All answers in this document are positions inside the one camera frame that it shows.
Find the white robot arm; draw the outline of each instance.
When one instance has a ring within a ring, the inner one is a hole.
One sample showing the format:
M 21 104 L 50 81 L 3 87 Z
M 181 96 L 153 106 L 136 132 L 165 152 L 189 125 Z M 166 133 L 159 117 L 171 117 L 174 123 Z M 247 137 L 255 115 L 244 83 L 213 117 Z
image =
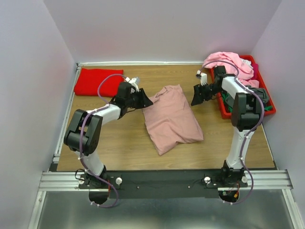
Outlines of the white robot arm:
M 230 177 L 232 181 L 241 180 L 244 174 L 245 156 L 254 134 L 253 128 L 257 126 L 262 115 L 260 101 L 252 93 L 249 93 L 250 90 L 245 90 L 239 82 L 236 82 L 234 74 L 227 74 L 224 66 L 218 66 L 214 69 L 215 79 L 212 84 L 207 84 L 206 74 L 199 71 L 196 76 L 201 79 L 201 83 L 194 86 L 192 106 L 208 101 L 221 92 L 229 93 L 234 98 L 231 117 L 234 135 L 230 153 L 222 168 L 225 171 L 222 174 L 222 179 Z
M 139 78 L 126 78 L 126 81 L 120 83 L 116 96 L 104 107 L 76 110 L 64 137 L 64 144 L 78 155 L 85 169 L 102 179 L 107 177 L 106 167 L 96 151 L 102 126 L 123 117 L 128 108 L 142 109 L 153 104 L 144 90 L 139 89 Z

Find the red towel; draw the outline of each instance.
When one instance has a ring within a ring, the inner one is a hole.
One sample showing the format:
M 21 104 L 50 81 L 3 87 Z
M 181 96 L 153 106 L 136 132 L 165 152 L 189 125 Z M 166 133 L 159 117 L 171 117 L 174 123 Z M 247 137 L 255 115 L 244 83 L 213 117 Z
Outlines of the red towel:
M 123 74 L 123 70 L 110 69 L 82 69 L 81 74 L 74 87 L 76 95 L 97 96 L 97 89 L 100 83 L 109 75 Z M 110 77 L 100 89 L 101 96 L 114 97 L 118 92 L 123 77 L 116 75 Z

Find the white wall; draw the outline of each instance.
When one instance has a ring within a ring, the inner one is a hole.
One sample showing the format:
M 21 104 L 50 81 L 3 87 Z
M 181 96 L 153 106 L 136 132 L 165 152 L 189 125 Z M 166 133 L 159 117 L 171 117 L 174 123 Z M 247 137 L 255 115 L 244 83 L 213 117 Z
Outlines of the white wall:
M 305 219 L 305 1 L 283 0 L 253 50 L 277 113 L 264 127 L 276 164 L 288 169 Z
M 75 70 L 41 0 L 0 3 L 0 228 L 27 228 Z
M 281 0 L 44 0 L 76 62 L 249 54 Z

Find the cable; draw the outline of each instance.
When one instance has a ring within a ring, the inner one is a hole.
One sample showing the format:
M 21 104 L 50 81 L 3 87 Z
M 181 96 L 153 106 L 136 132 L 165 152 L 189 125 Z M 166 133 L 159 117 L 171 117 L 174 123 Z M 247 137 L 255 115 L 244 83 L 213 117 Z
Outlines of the cable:
M 85 181 L 85 179 L 84 179 L 84 178 L 77 178 L 77 177 L 76 177 L 76 175 L 77 175 L 78 171 L 85 172 L 85 170 L 83 170 L 82 168 L 77 169 L 77 170 L 75 171 L 75 174 L 74 174 L 75 179 L 77 179 L 77 180 L 81 180 L 81 181 Z
M 247 168 L 247 166 L 245 165 L 245 163 L 244 163 L 244 161 L 243 161 L 243 150 L 244 150 L 244 145 L 245 145 L 245 143 L 246 143 L 246 140 L 247 140 L 249 134 L 250 134 L 251 132 L 253 132 L 253 131 L 262 123 L 262 121 L 263 121 L 263 118 L 264 118 L 264 104 L 263 104 L 263 101 L 260 99 L 260 97 L 259 97 L 257 94 L 255 94 L 253 91 L 251 91 L 249 88 L 247 88 L 246 86 L 244 86 L 241 82 L 239 82 L 239 80 L 238 80 L 238 78 L 237 78 L 237 76 L 239 75 L 239 70 L 238 70 L 238 68 L 236 67 L 235 64 L 232 64 L 232 63 L 227 62 L 227 61 L 222 61 L 222 60 L 210 61 L 210 62 L 204 64 L 204 65 L 202 66 L 202 68 L 200 69 L 200 71 L 201 71 L 203 68 L 205 68 L 207 65 L 209 65 L 209 64 L 211 64 L 211 63 L 215 63 L 215 62 L 227 63 L 227 64 L 231 65 L 232 67 L 234 67 L 234 68 L 236 69 L 236 71 L 237 71 L 237 74 L 236 74 L 236 76 L 235 76 L 235 78 L 234 78 L 234 81 L 235 81 L 240 87 L 242 87 L 245 91 L 247 91 L 247 92 L 249 92 L 250 94 L 252 94 L 253 96 L 255 96 L 255 97 L 258 99 L 258 101 L 259 101 L 259 103 L 260 103 L 260 105 L 261 105 L 261 109 L 262 109 L 262 114 L 261 114 L 260 119 L 258 120 L 257 124 L 256 124 L 251 130 L 249 130 L 248 133 L 245 134 L 244 139 L 243 139 L 243 142 L 242 142 L 242 145 L 241 145 L 240 153 L 239 153 L 239 160 L 240 160 L 242 166 L 245 168 L 245 170 L 249 173 L 250 178 L 251 178 L 251 188 L 250 188 L 250 191 L 248 192 L 248 194 L 247 194 L 243 199 L 241 199 L 240 201 L 237 201 L 237 202 L 235 202 L 235 203 L 232 203 L 232 202 L 230 203 L 230 202 L 229 202 L 231 205 L 233 205 L 233 204 L 240 204 L 240 203 L 244 202 L 246 199 L 249 198 L 249 196 L 251 195 L 251 193 L 252 193 L 252 191 L 253 191 L 253 187 L 254 187 L 254 179 L 253 179 L 253 176 L 252 176 L 250 170 Z
M 231 193 L 231 192 L 233 191 L 233 189 L 235 188 L 234 185 L 233 185 L 233 187 L 228 191 L 228 193 Z
M 97 89 L 97 95 L 98 95 L 105 103 L 107 103 L 107 104 L 108 104 L 109 102 L 108 102 L 106 99 L 104 99 L 104 97 L 101 96 L 101 94 L 100 94 L 100 89 L 101 89 L 102 85 L 103 85 L 109 78 L 111 78 L 111 77 L 113 77 L 113 76 L 117 76 L 117 75 L 119 75 L 119 76 L 123 77 L 124 79 L 126 79 L 126 77 L 125 77 L 124 75 L 118 74 L 118 73 L 112 74 L 112 75 L 108 75 L 108 76 L 101 82 L 101 84 L 99 85 L 99 87 L 98 87 L 98 89 Z

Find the wooden surface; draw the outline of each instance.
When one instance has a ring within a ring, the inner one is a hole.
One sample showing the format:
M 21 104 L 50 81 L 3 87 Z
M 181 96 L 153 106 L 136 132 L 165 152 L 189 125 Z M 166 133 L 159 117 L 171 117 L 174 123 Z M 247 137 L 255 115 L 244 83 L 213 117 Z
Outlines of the wooden surface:
M 200 82 L 195 78 L 197 70 L 200 69 L 199 65 L 103 66 L 102 68 L 124 69 L 125 76 L 140 77 L 139 87 L 144 88 L 148 97 L 156 94 L 163 86 L 180 84 L 189 104 L 193 99 L 193 86 Z M 92 110 L 103 105 L 104 102 L 99 97 L 75 96 L 68 123 L 76 109 Z M 221 168 L 231 147 L 233 137 L 231 121 L 221 118 L 217 100 L 191 108 L 203 130 L 202 142 L 179 144 L 159 156 L 147 134 L 143 113 L 141 110 L 136 110 L 102 127 L 98 145 L 101 161 L 108 170 Z M 261 126 L 250 142 L 246 165 L 250 168 L 274 167 Z M 58 171 L 75 171 L 78 168 L 81 168 L 81 164 L 77 156 L 64 145 Z

